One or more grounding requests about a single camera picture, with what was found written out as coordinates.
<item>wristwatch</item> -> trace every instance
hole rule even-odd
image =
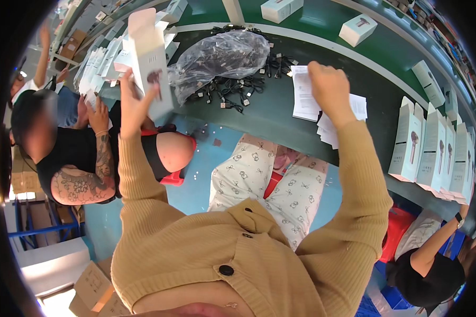
[[[463,226],[463,222],[465,221],[460,215],[460,212],[457,212],[457,214],[455,215],[455,219],[457,219],[458,221],[457,229],[460,229]]]

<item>plastic bag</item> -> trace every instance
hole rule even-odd
[[[180,55],[167,68],[171,86],[181,105],[215,76],[241,79],[256,73],[266,63],[269,43],[248,31],[230,31],[205,38]]]

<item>blue floor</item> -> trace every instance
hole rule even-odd
[[[210,174],[218,164],[231,155],[242,133],[178,115],[157,120],[155,124],[162,125],[165,121],[175,123],[179,132],[191,134],[197,140],[197,149],[194,158],[186,168],[183,185],[166,186],[169,202],[187,215],[205,212],[209,203]],[[342,188],[336,166],[329,166],[324,186],[311,231],[330,221],[341,204]],[[100,261],[113,254],[122,234],[120,220],[122,206],[120,199],[105,205],[85,205],[85,230],[88,237],[86,240],[88,244],[91,244],[90,250],[94,250],[91,256],[93,260]]]

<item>bracelet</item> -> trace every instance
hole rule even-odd
[[[96,137],[99,136],[99,134],[101,134],[102,132],[106,132],[105,134],[107,134],[107,133],[109,132],[109,130],[106,129],[106,130],[102,130],[101,132],[97,132],[97,133],[95,134],[95,136],[96,136]]]

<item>cardboard box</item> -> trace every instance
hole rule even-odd
[[[446,115],[451,121],[456,121],[458,115],[457,93],[452,86],[444,89],[444,98],[444,110],[446,111]]]
[[[108,276],[94,262],[83,271],[74,289],[84,304],[95,312],[104,307],[115,290]]]
[[[91,311],[77,293],[70,302],[69,310],[76,317],[97,317],[99,315],[96,311]]]
[[[165,14],[159,15],[161,21],[176,23],[182,17],[185,8],[187,7],[187,0],[171,0],[167,5]]]
[[[122,300],[116,292],[113,292],[109,301],[99,312],[98,317],[114,317],[129,315],[129,309],[123,304]]]
[[[155,16],[155,8],[150,8],[133,12],[129,17],[132,72],[140,94],[145,95],[151,84],[160,85],[160,93],[148,110],[153,121],[174,109],[164,50],[167,22],[155,23]]]
[[[86,33],[76,29],[74,33],[69,37],[69,40],[62,48],[60,55],[66,57],[68,59],[72,59],[74,54],[76,54],[76,50],[81,45],[81,42],[85,39]]]
[[[444,94],[425,61],[419,61],[411,69],[413,70],[414,75],[416,75],[416,78],[418,78],[432,105],[436,108],[443,105],[446,101]]]
[[[421,188],[440,192],[446,150],[446,120],[429,102],[421,166],[416,177]]]
[[[450,193],[451,177],[453,176],[453,165],[455,162],[456,150],[456,132],[453,128],[450,118],[446,118],[446,150],[444,151],[443,173],[441,179],[440,192],[446,199],[453,199],[454,196]]]
[[[342,24],[340,33],[338,34],[344,41],[348,42],[352,47],[360,44],[368,38],[376,29],[377,22],[366,14],[359,16]]]
[[[460,116],[457,117],[456,153],[450,193],[459,202],[469,204],[474,170],[474,140]]]
[[[303,7],[303,0],[269,0],[261,4],[263,19],[280,23]]]
[[[11,174],[11,185],[15,194],[26,192],[44,192],[40,187],[37,169],[33,161],[23,158],[19,147],[13,149],[13,169]]]
[[[388,174],[400,181],[414,182],[422,136],[423,109],[404,97],[400,105],[399,124]]]

